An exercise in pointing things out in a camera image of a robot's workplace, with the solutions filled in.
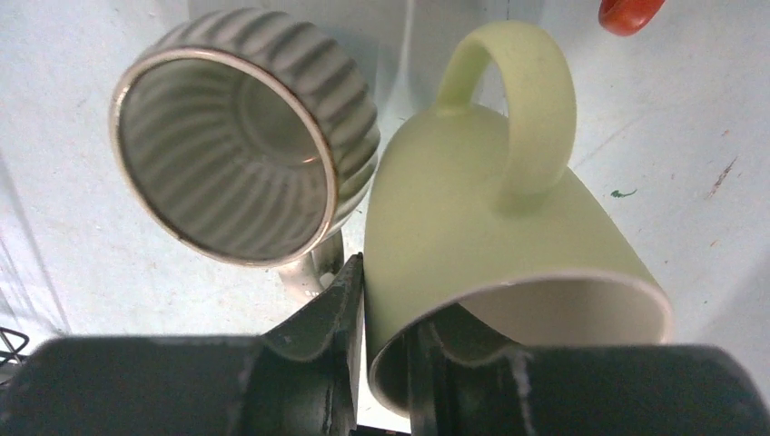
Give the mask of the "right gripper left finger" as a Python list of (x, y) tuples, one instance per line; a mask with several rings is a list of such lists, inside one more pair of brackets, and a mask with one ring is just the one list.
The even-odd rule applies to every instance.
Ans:
[(1, 395), (4, 435), (347, 435), (356, 426), (363, 260), (255, 336), (69, 337)]

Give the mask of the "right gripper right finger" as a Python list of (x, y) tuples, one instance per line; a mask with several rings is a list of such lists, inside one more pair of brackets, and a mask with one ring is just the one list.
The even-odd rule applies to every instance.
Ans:
[(745, 370), (710, 346), (527, 347), (454, 304), (379, 357), (416, 435), (766, 435)]

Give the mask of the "light green cup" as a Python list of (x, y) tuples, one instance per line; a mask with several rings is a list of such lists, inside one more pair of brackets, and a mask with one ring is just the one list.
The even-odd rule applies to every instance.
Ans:
[(390, 139), (363, 249), (368, 382), (406, 415), (400, 337), (451, 305), (525, 345), (659, 344), (666, 293), (568, 168), (577, 103), (542, 28), (489, 23), (449, 60), (435, 103)]

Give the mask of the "white ribbed mug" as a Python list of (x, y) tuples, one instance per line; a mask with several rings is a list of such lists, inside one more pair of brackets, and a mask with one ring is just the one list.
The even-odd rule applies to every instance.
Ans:
[(215, 260), (273, 268), (308, 302), (344, 262), (365, 197), (377, 108), (332, 37), (283, 11), (214, 11), (177, 25), (119, 79), (114, 155), (143, 208)]

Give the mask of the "small orange cup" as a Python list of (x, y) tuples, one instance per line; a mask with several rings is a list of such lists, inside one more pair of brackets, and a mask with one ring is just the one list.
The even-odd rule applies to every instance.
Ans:
[(597, 13), (600, 25), (617, 36), (631, 36), (646, 26), (665, 0), (602, 0)]

